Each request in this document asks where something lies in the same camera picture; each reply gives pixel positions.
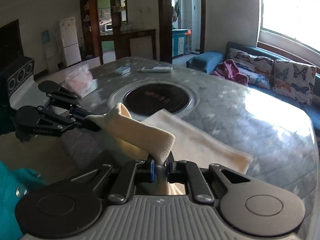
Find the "large butterfly print pillow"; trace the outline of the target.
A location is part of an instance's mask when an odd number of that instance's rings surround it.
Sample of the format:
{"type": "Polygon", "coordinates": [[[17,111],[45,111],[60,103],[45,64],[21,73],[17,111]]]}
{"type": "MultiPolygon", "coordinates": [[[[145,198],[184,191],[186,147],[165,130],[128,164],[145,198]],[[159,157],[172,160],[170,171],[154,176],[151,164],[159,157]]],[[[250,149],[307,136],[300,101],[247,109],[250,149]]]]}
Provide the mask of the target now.
{"type": "Polygon", "coordinates": [[[273,90],[300,103],[311,105],[317,68],[295,61],[274,61],[273,90]]]}

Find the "window with frame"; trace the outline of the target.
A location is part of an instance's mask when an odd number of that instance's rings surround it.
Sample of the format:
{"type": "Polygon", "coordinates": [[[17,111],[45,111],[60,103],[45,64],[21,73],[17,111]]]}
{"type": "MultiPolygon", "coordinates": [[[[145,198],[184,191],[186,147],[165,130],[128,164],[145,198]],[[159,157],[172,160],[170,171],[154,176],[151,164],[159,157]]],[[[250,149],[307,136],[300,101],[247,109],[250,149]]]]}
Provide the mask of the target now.
{"type": "Polygon", "coordinates": [[[260,42],[300,55],[319,55],[319,0],[261,1],[260,42]]]}

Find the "white water dispenser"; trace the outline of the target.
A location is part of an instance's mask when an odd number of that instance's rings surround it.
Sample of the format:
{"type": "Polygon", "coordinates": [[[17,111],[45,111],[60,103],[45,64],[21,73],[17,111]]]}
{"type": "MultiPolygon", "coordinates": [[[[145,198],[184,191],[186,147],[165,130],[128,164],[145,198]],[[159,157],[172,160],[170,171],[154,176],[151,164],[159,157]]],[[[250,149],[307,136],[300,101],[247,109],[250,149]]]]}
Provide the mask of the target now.
{"type": "Polygon", "coordinates": [[[49,74],[58,72],[62,61],[55,37],[50,35],[49,30],[45,30],[41,33],[41,41],[49,74]]]}

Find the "dark wooden shelf cabinet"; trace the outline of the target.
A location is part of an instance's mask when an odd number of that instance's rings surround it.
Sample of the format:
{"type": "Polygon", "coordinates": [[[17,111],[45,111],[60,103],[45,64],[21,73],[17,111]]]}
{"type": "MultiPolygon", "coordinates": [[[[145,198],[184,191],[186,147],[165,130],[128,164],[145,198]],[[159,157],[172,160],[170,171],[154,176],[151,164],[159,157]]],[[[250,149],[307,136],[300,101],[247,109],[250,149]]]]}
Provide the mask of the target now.
{"type": "Polygon", "coordinates": [[[101,31],[98,0],[80,0],[80,17],[84,47],[82,58],[98,58],[103,64],[103,43],[113,42],[116,59],[133,55],[130,41],[133,39],[151,37],[151,55],[155,60],[156,30],[155,29],[128,29],[127,0],[107,0],[107,10],[111,16],[111,28],[101,31]]]}

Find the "round black table stove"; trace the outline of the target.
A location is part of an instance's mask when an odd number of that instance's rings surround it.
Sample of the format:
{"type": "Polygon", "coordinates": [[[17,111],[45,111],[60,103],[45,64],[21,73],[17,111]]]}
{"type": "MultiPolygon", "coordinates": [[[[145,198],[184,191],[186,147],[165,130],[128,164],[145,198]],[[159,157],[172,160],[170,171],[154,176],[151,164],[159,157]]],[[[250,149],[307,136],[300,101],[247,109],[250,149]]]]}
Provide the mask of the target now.
{"type": "Polygon", "coordinates": [[[124,105],[137,115],[151,116],[165,109],[178,113],[191,104],[191,96],[182,88],[167,83],[151,83],[131,89],[124,105]]]}

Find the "blue sectional sofa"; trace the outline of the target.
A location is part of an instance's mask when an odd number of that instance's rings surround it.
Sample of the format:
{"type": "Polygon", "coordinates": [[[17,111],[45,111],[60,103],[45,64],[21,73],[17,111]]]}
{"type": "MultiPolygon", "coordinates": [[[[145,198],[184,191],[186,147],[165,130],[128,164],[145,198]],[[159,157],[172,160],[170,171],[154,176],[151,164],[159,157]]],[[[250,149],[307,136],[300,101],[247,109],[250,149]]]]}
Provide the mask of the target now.
{"type": "Polygon", "coordinates": [[[306,112],[319,114],[319,74],[316,66],[285,59],[263,49],[228,42],[226,53],[209,51],[187,61],[187,67],[206,74],[233,60],[248,86],[290,103],[306,112]]]}

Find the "white refrigerator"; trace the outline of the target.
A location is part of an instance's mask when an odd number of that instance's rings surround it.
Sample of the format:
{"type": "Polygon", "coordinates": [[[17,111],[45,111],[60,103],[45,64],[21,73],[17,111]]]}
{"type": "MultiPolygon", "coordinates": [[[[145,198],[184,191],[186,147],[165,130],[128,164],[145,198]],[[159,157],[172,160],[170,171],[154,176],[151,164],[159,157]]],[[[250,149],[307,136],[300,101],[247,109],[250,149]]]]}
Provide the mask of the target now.
{"type": "Polygon", "coordinates": [[[81,61],[75,18],[70,17],[59,22],[62,58],[65,67],[70,67],[81,61]]]}

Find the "pink tissue pack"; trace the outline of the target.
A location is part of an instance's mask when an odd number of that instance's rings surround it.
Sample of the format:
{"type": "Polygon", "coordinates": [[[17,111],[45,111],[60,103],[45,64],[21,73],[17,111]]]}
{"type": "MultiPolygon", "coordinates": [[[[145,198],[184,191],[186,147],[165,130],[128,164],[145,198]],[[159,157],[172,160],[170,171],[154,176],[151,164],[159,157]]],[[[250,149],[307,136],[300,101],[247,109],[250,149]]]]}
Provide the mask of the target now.
{"type": "Polygon", "coordinates": [[[82,99],[98,88],[98,82],[93,78],[89,64],[84,64],[66,74],[62,86],[82,99]]]}

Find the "pink purple garment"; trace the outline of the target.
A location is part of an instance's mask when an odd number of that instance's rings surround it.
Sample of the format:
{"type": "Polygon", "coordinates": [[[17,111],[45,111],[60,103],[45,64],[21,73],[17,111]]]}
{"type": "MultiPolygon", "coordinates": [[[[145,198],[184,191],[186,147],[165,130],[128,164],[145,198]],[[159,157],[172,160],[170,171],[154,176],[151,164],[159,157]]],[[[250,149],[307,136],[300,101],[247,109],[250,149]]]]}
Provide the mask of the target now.
{"type": "Polygon", "coordinates": [[[233,59],[227,59],[226,61],[218,64],[211,74],[221,79],[233,81],[244,86],[248,86],[249,83],[249,77],[240,73],[240,70],[233,59]]]}

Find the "blue white cabinet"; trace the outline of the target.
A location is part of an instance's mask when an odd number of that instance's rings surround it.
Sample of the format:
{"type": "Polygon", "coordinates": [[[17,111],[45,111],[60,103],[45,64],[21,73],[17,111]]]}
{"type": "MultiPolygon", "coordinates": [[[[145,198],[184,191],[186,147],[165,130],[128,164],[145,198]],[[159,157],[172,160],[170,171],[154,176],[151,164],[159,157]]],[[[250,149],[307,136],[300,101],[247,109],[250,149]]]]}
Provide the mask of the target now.
{"type": "Polygon", "coordinates": [[[172,29],[172,57],[181,56],[185,52],[186,38],[191,29],[172,29]]]}

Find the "low butterfly print pillow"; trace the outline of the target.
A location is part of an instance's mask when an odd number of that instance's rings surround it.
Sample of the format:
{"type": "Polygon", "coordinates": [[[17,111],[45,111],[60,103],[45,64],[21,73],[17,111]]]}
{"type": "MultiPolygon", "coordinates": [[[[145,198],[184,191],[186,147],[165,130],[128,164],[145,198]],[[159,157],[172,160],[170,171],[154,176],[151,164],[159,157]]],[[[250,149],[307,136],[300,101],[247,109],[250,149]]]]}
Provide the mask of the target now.
{"type": "Polygon", "coordinates": [[[240,70],[240,73],[249,77],[249,84],[270,89],[270,77],[274,60],[265,56],[255,56],[242,50],[230,48],[227,59],[233,59],[240,70]]]}

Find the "beige cloth garment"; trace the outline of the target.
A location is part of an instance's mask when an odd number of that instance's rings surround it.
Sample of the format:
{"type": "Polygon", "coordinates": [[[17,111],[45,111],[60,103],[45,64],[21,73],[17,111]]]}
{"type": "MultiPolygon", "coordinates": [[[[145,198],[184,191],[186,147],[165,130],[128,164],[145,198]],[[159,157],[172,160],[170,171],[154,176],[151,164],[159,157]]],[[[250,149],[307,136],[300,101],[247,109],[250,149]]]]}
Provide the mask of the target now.
{"type": "Polygon", "coordinates": [[[195,162],[207,168],[217,163],[245,174],[253,159],[213,138],[166,110],[160,110],[143,121],[132,118],[127,108],[118,103],[103,115],[89,115],[86,120],[101,128],[97,134],[98,145],[107,150],[116,162],[124,165],[129,160],[152,156],[156,164],[156,179],[142,187],[150,194],[182,195],[181,183],[168,183],[165,178],[165,161],[169,154],[175,160],[195,162]]]}

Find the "small blue card box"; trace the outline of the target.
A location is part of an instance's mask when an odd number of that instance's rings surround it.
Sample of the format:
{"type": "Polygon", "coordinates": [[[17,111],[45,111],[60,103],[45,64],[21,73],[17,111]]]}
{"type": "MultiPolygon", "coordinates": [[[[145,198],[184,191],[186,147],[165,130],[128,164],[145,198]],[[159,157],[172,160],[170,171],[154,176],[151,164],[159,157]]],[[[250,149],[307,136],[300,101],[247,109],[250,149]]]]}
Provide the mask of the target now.
{"type": "Polygon", "coordinates": [[[129,72],[131,72],[130,67],[119,67],[114,71],[116,75],[125,75],[125,74],[128,74],[129,72]]]}

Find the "white remote control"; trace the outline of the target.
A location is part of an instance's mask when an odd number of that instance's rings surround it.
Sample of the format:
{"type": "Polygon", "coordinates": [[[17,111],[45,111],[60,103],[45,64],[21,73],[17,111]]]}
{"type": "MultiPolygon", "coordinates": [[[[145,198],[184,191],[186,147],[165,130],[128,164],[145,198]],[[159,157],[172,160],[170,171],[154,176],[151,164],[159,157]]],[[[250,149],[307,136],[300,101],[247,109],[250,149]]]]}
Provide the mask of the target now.
{"type": "Polygon", "coordinates": [[[166,66],[158,66],[158,67],[143,67],[138,71],[141,73],[171,73],[173,71],[173,67],[166,67],[166,66]]]}

